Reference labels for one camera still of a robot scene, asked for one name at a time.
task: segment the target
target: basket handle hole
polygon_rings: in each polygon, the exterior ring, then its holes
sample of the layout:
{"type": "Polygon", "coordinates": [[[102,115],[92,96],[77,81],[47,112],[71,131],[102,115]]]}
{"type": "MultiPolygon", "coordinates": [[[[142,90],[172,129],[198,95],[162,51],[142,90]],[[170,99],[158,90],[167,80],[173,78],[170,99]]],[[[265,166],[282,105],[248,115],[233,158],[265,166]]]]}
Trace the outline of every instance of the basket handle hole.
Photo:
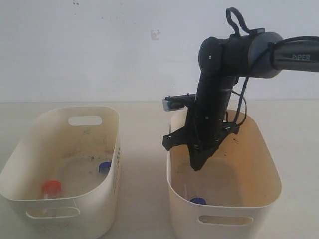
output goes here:
{"type": "Polygon", "coordinates": [[[248,225],[253,222],[250,217],[222,217],[222,216],[200,216],[198,220],[201,223],[219,224],[219,225],[248,225]]]}
{"type": "Polygon", "coordinates": [[[99,116],[74,116],[74,117],[70,117],[68,121],[71,126],[102,124],[102,118],[99,116]]]}
{"type": "Polygon", "coordinates": [[[25,212],[32,219],[73,218],[80,214],[78,208],[31,209],[25,212]]]}

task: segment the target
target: table surface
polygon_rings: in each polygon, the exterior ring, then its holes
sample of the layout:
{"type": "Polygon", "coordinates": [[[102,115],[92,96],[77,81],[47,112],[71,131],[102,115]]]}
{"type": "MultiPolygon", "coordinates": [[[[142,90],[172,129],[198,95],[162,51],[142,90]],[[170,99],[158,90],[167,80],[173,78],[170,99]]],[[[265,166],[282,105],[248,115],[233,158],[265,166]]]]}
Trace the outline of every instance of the table surface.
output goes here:
{"type": "MultiPolygon", "coordinates": [[[[231,102],[230,109],[235,109],[231,102]]],[[[21,137],[43,112],[64,106],[111,106],[120,114],[122,172],[112,228],[101,239],[174,239],[166,181],[167,152],[161,145],[174,112],[161,102],[0,104],[0,171],[21,137]]],[[[278,169],[283,191],[257,239],[319,238],[318,100],[250,101],[278,169]]],[[[35,239],[0,197],[5,239],[35,239]]]]}

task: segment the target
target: white wall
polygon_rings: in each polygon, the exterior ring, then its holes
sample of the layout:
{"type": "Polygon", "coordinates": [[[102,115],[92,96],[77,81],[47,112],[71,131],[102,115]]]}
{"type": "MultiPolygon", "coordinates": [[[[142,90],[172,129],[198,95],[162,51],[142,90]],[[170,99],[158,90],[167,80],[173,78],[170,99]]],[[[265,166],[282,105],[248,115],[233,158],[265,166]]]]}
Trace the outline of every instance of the white wall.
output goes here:
{"type": "MultiPolygon", "coordinates": [[[[232,33],[230,6],[249,28],[319,36],[317,0],[0,0],[0,102],[194,93],[198,49],[209,36],[232,33]],[[159,31],[158,40],[151,31],[159,31]]],[[[245,96],[319,98],[319,74],[251,79],[245,96]]]]}

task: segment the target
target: white plastic basket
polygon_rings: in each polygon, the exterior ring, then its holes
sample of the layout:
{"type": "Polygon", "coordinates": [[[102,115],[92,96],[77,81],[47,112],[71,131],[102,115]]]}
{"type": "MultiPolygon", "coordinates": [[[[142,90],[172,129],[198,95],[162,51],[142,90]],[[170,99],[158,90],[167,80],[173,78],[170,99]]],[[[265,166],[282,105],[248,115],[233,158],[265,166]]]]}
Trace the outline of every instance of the white plastic basket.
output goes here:
{"type": "Polygon", "coordinates": [[[96,239],[113,224],[120,177],[119,116],[109,107],[67,107],[41,115],[0,174],[0,193],[42,238],[96,239]],[[112,161],[109,174],[99,164],[112,161]],[[41,198],[46,180],[61,196],[41,198]],[[43,210],[54,209],[54,216],[43,210]]]}
{"type": "MultiPolygon", "coordinates": [[[[229,111],[229,121],[234,114],[229,111]]],[[[186,111],[177,112],[169,131],[183,127],[185,119],[186,111]]],[[[272,157],[251,117],[238,135],[227,137],[200,171],[190,167],[187,146],[172,148],[167,181],[172,224],[179,239],[255,238],[282,189],[272,157]],[[202,197],[206,205],[192,203],[187,196],[202,197]]]]}

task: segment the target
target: red cap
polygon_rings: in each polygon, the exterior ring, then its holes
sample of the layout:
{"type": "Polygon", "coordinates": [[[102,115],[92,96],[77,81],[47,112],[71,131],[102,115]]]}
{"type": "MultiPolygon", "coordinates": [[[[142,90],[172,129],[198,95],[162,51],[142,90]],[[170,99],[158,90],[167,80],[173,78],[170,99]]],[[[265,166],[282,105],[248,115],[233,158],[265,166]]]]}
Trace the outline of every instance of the red cap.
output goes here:
{"type": "Polygon", "coordinates": [[[43,194],[57,194],[61,192],[61,183],[56,180],[46,181],[42,186],[43,194]]]}

